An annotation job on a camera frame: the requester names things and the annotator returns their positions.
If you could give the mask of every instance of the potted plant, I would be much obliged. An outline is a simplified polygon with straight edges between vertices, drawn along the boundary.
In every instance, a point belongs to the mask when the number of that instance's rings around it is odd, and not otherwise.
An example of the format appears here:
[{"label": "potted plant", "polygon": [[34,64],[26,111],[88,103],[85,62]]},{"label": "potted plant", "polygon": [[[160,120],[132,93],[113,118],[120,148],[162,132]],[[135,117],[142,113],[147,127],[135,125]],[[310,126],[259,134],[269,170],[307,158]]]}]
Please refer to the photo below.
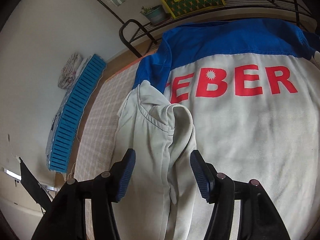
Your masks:
[{"label": "potted plant", "polygon": [[152,25],[156,25],[167,18],[167,14],[162,5],[157,5],[152,8],[142,6],[140,13],[144,15]]}]

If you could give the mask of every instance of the screw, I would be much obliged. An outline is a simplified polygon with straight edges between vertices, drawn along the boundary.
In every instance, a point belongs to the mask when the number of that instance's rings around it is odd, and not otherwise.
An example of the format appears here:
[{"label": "screw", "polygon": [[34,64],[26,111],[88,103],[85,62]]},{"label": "screw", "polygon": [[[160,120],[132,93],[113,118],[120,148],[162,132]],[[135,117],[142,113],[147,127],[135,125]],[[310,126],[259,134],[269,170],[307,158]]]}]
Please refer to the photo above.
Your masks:
[{"label": "screw", "polygon": [[226,175],[224,173],[222,173],[222,172],[219,172],[219,173],[217,173],[217,177],[219,179],[224,179],[226,177]]},{"label": "screw", "polygon": [[74,178],[71,178],[71,179],[68,179],[67,180],[67,183],[69,184],[69,185],[72,185],[72,184],[74,184],[76,182],[76,180],[74,179]]},{"label": "screw", "polygon": [[107,178],[107,177],[109,177],[111,174],[110,174],[110,172],[109,171],[104,171],[103,173],[101,173],[101,177],[103,177],[103,178]]},{"label": "screw", "polygon": [[254,186],[259,186],[260,183],[256,179],[252,179],[251,180],[251,184],[254,185]]}]

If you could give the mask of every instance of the metal shelf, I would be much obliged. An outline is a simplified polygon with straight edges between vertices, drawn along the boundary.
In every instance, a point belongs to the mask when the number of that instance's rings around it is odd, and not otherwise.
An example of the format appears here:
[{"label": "metal shelf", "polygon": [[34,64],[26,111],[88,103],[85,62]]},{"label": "metal shelf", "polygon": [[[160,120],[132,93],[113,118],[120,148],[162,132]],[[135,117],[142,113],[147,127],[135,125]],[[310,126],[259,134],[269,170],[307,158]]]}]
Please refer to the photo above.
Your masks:
[{"label": "metal shelf", "polygon": [[[178,17],[174,19],[172,16],[158,24],[158,25],[151,25],[151,23],[147,23],[145,25],[140,24],[138,21],[134,19],[128,20],[124,25],[120,28],[119,30],[119,36],[121,41],[127,46],[128,49],[130,49],[137,57],[142,57],[142,55],[131,45],[133,41],[136,41],[137,39],[142,38],[143,36],[147,35],[150,40],[150,46],[148,50],[146,51],[149,52],[151,49],[156,48],[159,46],[160,40],[155,40],[153,36],[151,35],[152,32],[159,30],[165,26],[168,26],[170,24],[179,22],[181,20],[185,20],[190,17],[206,14],[206,13],[211,13],[211,12],[216,12],[216,11],[222,11],[222,10],[228,10],[228,9],[236,9],[236,8],[272,8],[272,9],[278,9],[278,10],[284,10],[284,11],[291,11],[296,13],[296,21],[294,23],[297,24],[297,26],[301,26],[302,28],[305,29],[304,26],[301,25],[300,20],[299,20],[299,15],[305,15],[308,17],[312,18],[312,15],[309,10],[301,6],[300,4],[297,3],[296,0],[294,2],[287,1],[287,0],[225,0],[226,6],[224,7],[219,7],[219,8],[214,8],[214,9],[208,9],[200,12],[195,12],[190,15]],[[234,19],[228,19],[227,21],[232,21],[232,20],[238,20],[240,18],[234,18]],[[129,41],[127,41],[124,38],[123,35],[123,30],[129,23],[135,23],[138,26],[137,31],[134,33],[134,35],[130,38]]]}]

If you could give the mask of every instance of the folded blanket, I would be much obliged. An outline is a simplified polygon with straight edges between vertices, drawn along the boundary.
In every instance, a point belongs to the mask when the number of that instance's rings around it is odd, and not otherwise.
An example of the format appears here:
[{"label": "folded blanket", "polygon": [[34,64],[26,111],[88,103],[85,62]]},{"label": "folded blanket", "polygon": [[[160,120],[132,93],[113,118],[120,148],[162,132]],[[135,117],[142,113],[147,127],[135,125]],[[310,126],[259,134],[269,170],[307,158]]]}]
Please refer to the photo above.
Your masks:
[{"label": "folded blanket", "polygon": [[82,62],[82,57],[78,53],[72,54],[66,65],[61,70],[61,74],[58,80],[58,87],[62,89],[68,89],[75,81],[76,71]]}]

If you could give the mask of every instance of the curved metal rod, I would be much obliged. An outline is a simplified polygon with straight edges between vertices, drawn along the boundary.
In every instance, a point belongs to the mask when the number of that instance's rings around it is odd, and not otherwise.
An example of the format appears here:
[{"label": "curved metal rod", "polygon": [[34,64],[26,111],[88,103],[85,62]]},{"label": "curved metal rod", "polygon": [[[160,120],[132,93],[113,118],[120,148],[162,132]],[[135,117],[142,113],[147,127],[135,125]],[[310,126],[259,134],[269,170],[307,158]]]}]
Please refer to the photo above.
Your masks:
[{"label": "curved metal rod", "polygon": [[99,3],[101,3],[110,13],[112,13],[112,15],[114,17],[116,17],[116,19],[121,22],[122,24],[124,24],[124,21],[113,11],[111,10],[103,1],[101,0],[97,0]]},{"label": "curved metal rod", "polygon": [[300,27],[300,18],[299,18],[299,8],[298,8],[298,3],[297,0],[293,0],[294,1],[294,8],[296,11],[296,21],[297,21],[297,26]]},{"label": "curved metal rod", "polygon": [[142,55],[134,48],[134,46],[131,45],[130,42],[128,42],[124,35],[123,35],[123,30],[124,28],[127,27],[127,25],[129,23],[135,23],[139,29],[141,29],[148,37],[149,39],[154,43],[154,44],[158,44],[158,42],[155,40],[155,38],[146,30],[146,28],[140,23],[138,22],[137,20],[135,19],[130,19],[128,21],[125,22],[124,25],[121,26],[120,30],[119,30],[119,37],[120,37],[120,40],[122,41],[122,43],[134,54],[136,55],[138,58],[141,58]]}]

